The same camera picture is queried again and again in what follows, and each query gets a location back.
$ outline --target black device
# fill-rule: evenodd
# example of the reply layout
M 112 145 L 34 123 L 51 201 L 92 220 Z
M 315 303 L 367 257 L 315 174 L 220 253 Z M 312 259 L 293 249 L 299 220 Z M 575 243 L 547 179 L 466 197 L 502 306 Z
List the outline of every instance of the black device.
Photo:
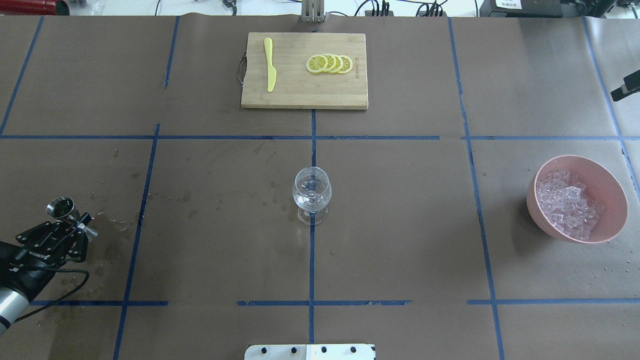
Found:
M 482 17 L 562 17 L 560 0 L 484 0 Z
M 625 76 L 624 84 L 611 92 L 611 98 L 620 101 L 636 92 L 640 92 L 640 70 Z
M 77 291 L 88 279 L 89 273 L 84 270 L 60 268 L 68 261 L 85 261 L 89 242 L 87 233 L 95 234 L 87 227 L 92 220 L 91 215 L 80 215 L 73 200 L 68 197 L 50 202 L 47 214 L 54 221 L 43 222 L 16 235 L 15 239 L 22 246 L 0 241 L 0 336 L 12 323 L 21 319 L 20 314 L 56 272 L 80 272 L 85 274 L 85 278 L 75 290 L 33 313 L 57 304 Z

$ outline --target red object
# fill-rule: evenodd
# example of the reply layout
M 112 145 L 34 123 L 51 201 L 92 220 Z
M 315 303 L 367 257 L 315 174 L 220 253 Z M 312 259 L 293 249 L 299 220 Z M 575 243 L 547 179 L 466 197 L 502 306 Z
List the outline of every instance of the red object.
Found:
M 4 15 L 69 15 L 69 6 L 62 0 L 0 0 Z

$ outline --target blue tape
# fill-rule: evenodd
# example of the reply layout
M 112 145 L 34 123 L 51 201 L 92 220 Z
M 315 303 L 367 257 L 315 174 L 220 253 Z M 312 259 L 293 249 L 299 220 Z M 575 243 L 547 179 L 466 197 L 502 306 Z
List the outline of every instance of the blue tape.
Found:
M 24 71 L 27 69 L 27 64 L 29 63 L 29 59 L 31 58 L 31 53 L 33 52 L 33 48 L 36 46 L 36 40 L 38 40 L 38 34 L 40 34 L 40 28 L 42 28 L 43 21 L 44 21 L 44 16 L 41 16 L 40 21 L 38 21 L 38 27 L 36 27 L 36 32 L 33 34 L 33 38 L 31 39 L 31 45 L 29 46 L 29 51 L 27 51 L 27 56 L 24 58 L 24 62 L 22 63 L 22 68 L 20 69 L 18 80 L 15 82 L 15 87 L 13 88 L 11 99 L 9 99 L 9 105 L 6 107 L 4 118 L 2 120 L 2 124 L 0 125 L 0 135 L 4 133 L 4 127 L 6 126 L 7 120 L 9 120 L 9 114 L 11 113 L 11 108 L 13 107 L 15 96 L 18 94 L 18 89 L 20 88 L 20 83 L 22 82 Z
M 587 20 L 585 17 L 582 17 L 582 26 L 584 28 L 584 34 L 587 38 L 587 48 L 589 49 L 589 55 L 591 57 L 591 61 L 593 62 L 593 67 L 596 70 L 596 74 L 598 75 L 598 81 L 600 82 L 600 88 L 602 89 L 602 94 L 604 95 L 605 102 L 607 103 L 607 109 L 609 109 L 609 115 L 611 116 L 611 120 L 613 121 L 613 127 L 616 129 L 616 134 L 618 135 L 618 140 L 620 141 L 620 147 L 622 148 L 622 152 L 624 153 L 625 161 L 627 162 L 627 168 L 629 170 L 629 174 L 631 175 L 631 181 L 634 184 L 634 190 L 636 191 L 636 197 L 638 201 L 640 201 L 640 187 L 638 187 L 636 173 L 634 172 L 634 168 L 631 165 L 631 159 L 629 159 L 629 152 L 627 151 L 627 146 L 625 145 L 625 141 L 622 137 L 622 132 L 620 131 L 620 126 L 618 125 L 618 118 L 616 118 L 616 114 L 613 111 L 613 105 L 611 104 L 611 99 L 609 98 L 609 92 L 604 85 L 604 80 L 602 79 L 602 73 L 600 72 L 600 67 L 598 66 L 598 62 L 596 60 L 596 55 L 593 52 L 593 46 L 591 45 L 591 35 L 589 34 L 589 28 L 587 27 Z
M 634 299 L 500 299 L 498 305 L 640 304 Z M 467 300 L 467 305 L 491 305 L 491 300 Z
M 314 343 L 314 314 L 316 304 L 316 218 L 309 229 L 309 343 Z
M 489 246 L 486 242 L 486 232 L 484 230 L 484 217 L 482 212 L 482 204 L 480 201 L 480 191 L 478 189 L 478 182 L 476 177 L 476 164 L 474 163 L 473 148 L 471 147 L 471 137 L 469 133 L 469 126 L 467 121 L 467 111 L 465 109 L 464 102 L 462 101 L 462 81 L 460 78 L 460 68 L 458 66 L 458 54 L 456 52 L 456 40 L 453 35 L 453 23 L 451 18 L 447 18 L 449 22 L 449 36 L 451 38 L 451 52 L 453 53 L 453 63 L 456 70 L 456 82 L 458 84 L 458 97 L 460 99 L 460 111 L 462 112 L 462 118 L 464 120 L 465 139 L 467 143 L 467 155 L 469 158 L 469 167 L 471 170 L 471 178 L 474 185 L 474 197 L 476 198 L 476 208 L 478 213 L 478 221 L 480 222 L 480 233 L 482 236 L 483 250 L 484 250 L 484 267 L 486 268 L 486 276 L 489 284 L 489 293 L 492 300 L 492 312 L 493 312 L 493 326 L 495 328 L 495 338 L 498 345 L 498 355 L 500 360 L 504 360 L 504 347 L 502 346 L 502 332 L 500 331 L 500 320 L 498 317 L 498 306 L 495 301 L 495 289 L 493 287 L 493 274 L 491 271 L 491 260 L 489 258 Z
M 173 61 L 173 50 L 175 49 L 175 38 L 178 36 L 178 25 L 180 17 L 175 17 L 175 25 L 173 25 L 173 38 L 171 39 L 171 50 L 169 50 L 169 61 L 166 63 L 166 73 L 164 74 L 164 82 L 162 87 L 169 85 L 169 74 L 171 73 L 171 62 Z
M 411 300 L 316 300 L 317 306 L 405 306 Z
M 239 301 L 238 306 L 309 306 L 308 300 Z
M 619 140 L 617 136 L 469 136 L 471 140 Z
M 317 140 L 440 140 L 435 135 L 397 135 L 397 136 L 378 136 L 378 135 L 336 135 L 336 136 L 317 136 Z
M 316 111 L 311 110 L 311 166 L 316 165 Z
M 311 140 L 311 136 L 288 135 L 160 135 L 161 140 Z
M 0 135 L 2 139 L 21 140 L 151 140 L 152 135 Z
M 149 184 L 151 183 L 151 173 L 154 169 L 154 161 L 156 159 L 156 147 L 158 143 L 158 134 L 160 133 L 160 124 L 156 125 L 156 131 L 154 133 L 154 142 L 151 145 L 151 155 L 149 156 L 149 165 L 147 168 L 147 179 L 145 180 L 145 189 L 142 193 L 142 201 L 140 203 L 140 213 L 138 215 L 138 226 L 136 228 L 136 237 L 133 243 L 133 250 L 131 252 L 131 261 L 129 262 L 129 274 L 127 275 L 127 285 L 124 290 L 124 303 L 122 306 L 122 312 L 120 313 L 120 325 L 118 326 L 118 336 L 116 338 L 116 345 L 113 351 L 113 360 L 117 360 L 120 354 L 120 343 L 122 342 L 122 333 L 124 331 L 124 323 L 127 318 L 127 303 L 129 301 L 129 295 L 131 294 L 131 282 L 133 280 L 133 270 L 136 267 L 136 258 L 138 257 L 138 245 L 140 243 L 140 234 L 142 232 L 142 221 L 145 217 L 145 210 L 147 208 L 147 194 L 149 193 Z
M 238 301 L 238 306 L 309 306 L 308 300 L 253 300 Z M 405 306 L 411 300 L 314 300 L 314 306 Z
M 45 306 L 53 300 L 35 300 L 29 305 Z M 113 300 L 66 300 L 56 304 L 56 306 L 123 306 L 124 301 Z M 129 301 L 127 306 L 169 306 L 168 301 Z

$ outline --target yellow plastic knife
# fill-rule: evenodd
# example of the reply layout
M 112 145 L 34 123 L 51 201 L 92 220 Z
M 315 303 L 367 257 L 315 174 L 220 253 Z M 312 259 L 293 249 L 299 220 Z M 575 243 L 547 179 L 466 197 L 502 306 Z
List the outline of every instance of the yellow plastic knife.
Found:
M 273 40 L 271 38 L 264 38 L 264 53 L 267 55 L 267 91 L 272 92 L 276 85 L 278 72 L 271 61 L 273 57 Z

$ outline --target water spill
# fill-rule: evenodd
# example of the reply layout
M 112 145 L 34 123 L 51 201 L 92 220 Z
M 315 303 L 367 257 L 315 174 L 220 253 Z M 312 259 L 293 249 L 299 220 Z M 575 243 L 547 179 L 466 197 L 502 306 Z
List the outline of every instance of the water spill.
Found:
M 262 152 L 262 148 L 264 148 L 264 146 L 269 142 L 269 140 L 263 141 L 262 144 L 260 144 L 258 147 L 256 147 L 253 152 L 255 152 L 256 154 L 260 154 Z
M 95 275 L 98 275 L 99 277 L 103 277 L 104 276 L 104 266 L 98 266 L 97 268 L 95 268 L 95 270 L 93 272 L 95 273 Z

